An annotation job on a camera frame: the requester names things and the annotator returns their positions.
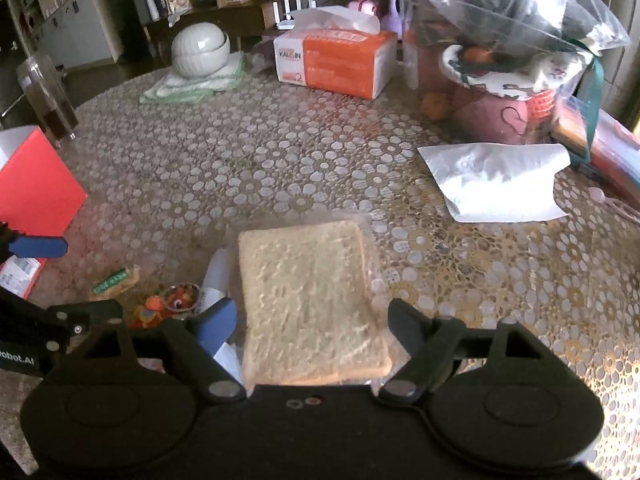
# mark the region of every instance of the tissue box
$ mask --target tissue box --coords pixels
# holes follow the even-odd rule
[[[365,99],[375,99],[396,68],[392,32],[308,28],[273,40],[278,79]]]
[[[62,236],[85,198],[37,126],[0,132],[0,220],[11,229]],[[44,261],[12,257],[0,270],[0,285],[25,298]]]

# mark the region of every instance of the slice of bread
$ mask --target slice of bread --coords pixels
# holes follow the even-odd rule
[[[363,381],[389,373],[356,222],[245,231],[238,243],[248,386]]]

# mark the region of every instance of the green and white cloth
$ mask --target green and white cloth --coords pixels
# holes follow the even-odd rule
[[[203,97],[231,90],[238,86],[244,75],[244,55],[229,55],[226,65],[217,72],[203,77],[186,79],[173,68],[149,90],[140,96],[140,103],[197,103]]]

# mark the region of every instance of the patterned bowl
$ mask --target patterned bowl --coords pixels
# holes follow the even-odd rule
[[[180,31],[171,44],[172,58],[195,56],[217,50],[225,43],[225,33],[213,23],[196,23]]]
[[[222,46],[212,52],[203,52],[195,56],[174,57],[173,66],[178,74],[187,79],[206,77],[226,65],[229,51],[230,45],[227,36]]]

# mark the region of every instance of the red box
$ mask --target red box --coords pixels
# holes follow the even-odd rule
[[[28,235],[62,236],[85,199],[39,127],[0,131],[1,221]]]

